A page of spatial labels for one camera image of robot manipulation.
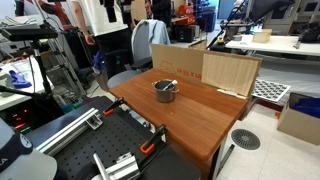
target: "circular vent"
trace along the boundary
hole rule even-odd
[[[259,138],[248,130],[236,129],[231,133],[231,138],[243,149],[256,150],[260,147]]]

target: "pot handle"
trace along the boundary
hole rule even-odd
[[[171,92],[173,92],[173,93],[177,93],[177,92],[179,92],[179,89],[177,89],[177,90],[175,90],[175,91],[171,91]]]

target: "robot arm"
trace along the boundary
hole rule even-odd
[[[56,2],[53,5],[53,4],[46,3],[42,0],[38,0],[38,3],[44,12],[51,15],[55,15],[59,18],[63,26],[63,30],[74,28],[71,25],[71,22],[68,16],[66,15],[66,13],[64,12],[60,2]],[[23,16],[23,12],[24,12],[24,0],[16,0],[16,15]]]

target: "blue object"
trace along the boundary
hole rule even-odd
[[[100,73],[106,71],[106,63],[107,59],[104,53],[99,50],[97,54],[93,58],[93,67],[100,71]]]
[[[74,108],[71,104],[66,104],[66,105],[61,106],[61,109],[64,114],[67,114],[68,112],[71,112]]]
[[[23,76],[17,74],[15,71],[10,70],[9,73],[11,75],[11,82],[16,89],[27,88],[31,86],[29,81],[25,80]]]
[[[320,98],[301,98],[292,109],[320,118]]]

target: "white shirt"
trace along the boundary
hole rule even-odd
[[[95,36],[112,33],[126,29],[128,26],[123,24],[121,9],[116,0],[114,0],[114,11],[117,21],[109,22],[106,8],[100,5],[99,0],[71,0],[80,3],[84,13],[90,21]]]

